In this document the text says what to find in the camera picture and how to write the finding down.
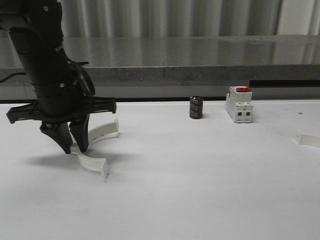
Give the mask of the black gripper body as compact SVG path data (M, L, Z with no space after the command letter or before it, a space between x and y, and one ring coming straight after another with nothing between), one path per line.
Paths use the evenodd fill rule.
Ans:
M113 98L85 96L69 72L28 73L36 95L32 103L12 107L7 112L11 124L23 120L36 120L49 123L66 123L83 115L111 112L116 113L117 105Z

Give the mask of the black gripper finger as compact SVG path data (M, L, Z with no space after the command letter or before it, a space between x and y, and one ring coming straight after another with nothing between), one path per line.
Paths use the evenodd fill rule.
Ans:
M69 129L74 137L80 151L85 153L88 150L89 138L88 138L88 125L90 115L82 115L72 120Z
M49 123L42 122L40 131L54 140L66 154L71 153L71 145L73 143L72 136L66 122Z

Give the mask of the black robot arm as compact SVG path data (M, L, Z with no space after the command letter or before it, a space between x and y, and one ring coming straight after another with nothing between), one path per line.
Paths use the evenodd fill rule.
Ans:
M36 100L7 112L11 123L41 121L40 131L65 153L76 143L89 146L90 115L115 113L114 98L97 97L82 63L71 60L63 47L62 5L57 0L3 0L0 27L8 32Z

